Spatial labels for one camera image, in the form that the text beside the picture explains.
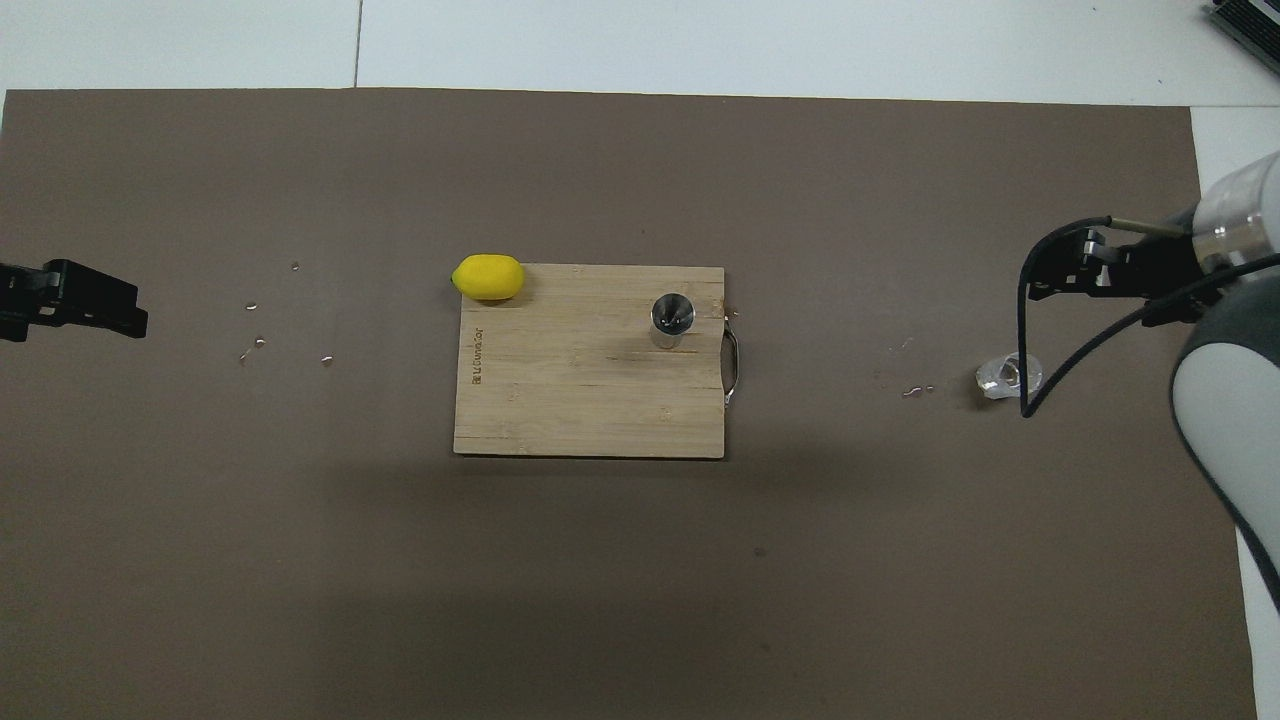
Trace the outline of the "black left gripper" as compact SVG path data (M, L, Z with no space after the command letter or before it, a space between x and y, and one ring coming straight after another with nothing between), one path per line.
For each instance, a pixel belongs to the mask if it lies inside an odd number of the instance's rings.
M49 281L49 273L56 278ZM26 342L31 325L51 325L41 315L46 286L47 296L59 302L52 307L52 327L79 325L124 337L147 336L148 314L136 306L134 284L72 260L55 259L41 268L1 265L1 340Z

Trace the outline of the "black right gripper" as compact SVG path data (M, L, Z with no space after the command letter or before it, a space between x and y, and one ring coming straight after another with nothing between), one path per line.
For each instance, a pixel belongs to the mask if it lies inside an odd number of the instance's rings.
M1140 299L1148 311L1142 325L1197 323L1221 301L1224 290L1197 290L1164 309L1155 301L1202 281L1206 272L1193 249L1190 232L1174 225L1115 225L1140 238L1115 249L1117 260L1105 266L1096 245L1107 240L1096 228L1055 231L1036 243L1025 260L1028 299L1041 301L1061 293L1094 296L1105 287L1107 299Z

